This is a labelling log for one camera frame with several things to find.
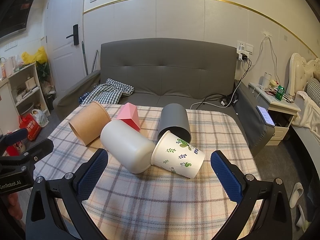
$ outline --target door handle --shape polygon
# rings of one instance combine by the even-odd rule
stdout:
[[[71,37],[73,37],[73,45],[79,45],[79,29],[77,24],[73,25],[73,34],[67,36],[66,38],[68,39]]]

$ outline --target bed headboard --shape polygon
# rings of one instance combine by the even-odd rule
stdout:
[[[320,71],[320,59],[306,62],[298,53],[293,53],[290,59],[290,77],[286,94],[295,97],[298,91],[303,91],[313,79],[313,72]]]

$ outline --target slipper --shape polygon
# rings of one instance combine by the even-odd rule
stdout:
[[[301,228],[303,230],[303,232],[305,232],[307,230],[307,228],[310,226],[311,222],[307,221],[302,207],[300,205],[298,205],[299,211],[300,211],[300,218],[297,222],[297,227]]]
[[[296,184],[294,184],[292,193],[290,196],[290,200],[289,200],[290,208],[295,207],[298,199],[301,197],[302,194],[303,194],[303,187],[300,182],[297,182]]]

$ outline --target smartphone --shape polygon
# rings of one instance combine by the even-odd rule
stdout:
[[[263,108],[261,106],[257,106],[257,109],[258,109],[259,113],[261,114],[266,125],[271,126],[271,127],[276,126],[275,123],[273,122],[270,114],[268,113],[268,111],[265,108]]]

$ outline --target yellow plastic bag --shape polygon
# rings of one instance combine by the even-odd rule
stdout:
[[[25,64],[31,64],[36,61],[39,61],[41,64],[43,64],[48,61],[48,57],[43,46],[41,46],[33,55],[30,55],[28,52],[23,52],[21,58]]]

